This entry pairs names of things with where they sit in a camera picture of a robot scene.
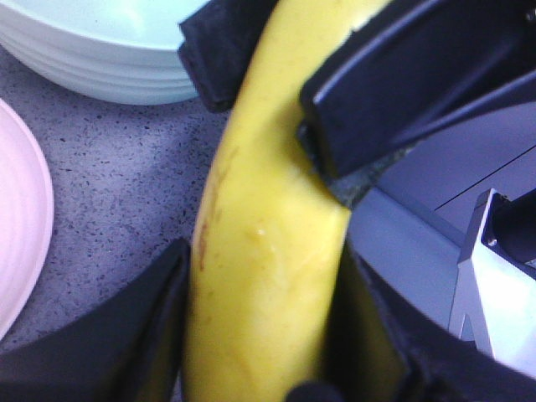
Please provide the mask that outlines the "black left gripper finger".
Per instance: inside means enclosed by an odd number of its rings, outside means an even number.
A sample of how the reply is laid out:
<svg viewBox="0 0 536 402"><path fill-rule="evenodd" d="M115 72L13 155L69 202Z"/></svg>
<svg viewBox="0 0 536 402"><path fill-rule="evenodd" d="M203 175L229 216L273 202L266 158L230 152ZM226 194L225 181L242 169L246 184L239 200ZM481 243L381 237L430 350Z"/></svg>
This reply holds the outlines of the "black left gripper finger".
<svg viewBox="0 0 536 402"><path fill-rule="evenodd" d="M327 333L327 379L347 401L533 401L535 382L448 334L350 244Z"/></svg>
<svg viewBox="0 0 536 402"><path fill-rule="evenodd" d="M181 367L189 243L68 326L1 357L3 401L169 401Z"/></svg>

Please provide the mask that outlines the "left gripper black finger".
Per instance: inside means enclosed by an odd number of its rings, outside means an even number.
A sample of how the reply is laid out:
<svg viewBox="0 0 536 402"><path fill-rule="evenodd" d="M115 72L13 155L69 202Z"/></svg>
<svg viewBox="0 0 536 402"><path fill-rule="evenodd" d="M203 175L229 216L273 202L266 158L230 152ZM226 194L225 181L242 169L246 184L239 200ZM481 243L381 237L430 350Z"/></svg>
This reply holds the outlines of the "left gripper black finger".
<svg viewBox="0 0 536 402"><path fill-rule="evenodd" d="M297 135L352 208L427 137L534 98L534 2L393 1L301 88Z"/></svg>
<svg viewBox="0 0 536 402"><path fill-rule="evenodd" d="M180 58L211 112L232 108L276 0L208 1L179 24Z"/></svg>

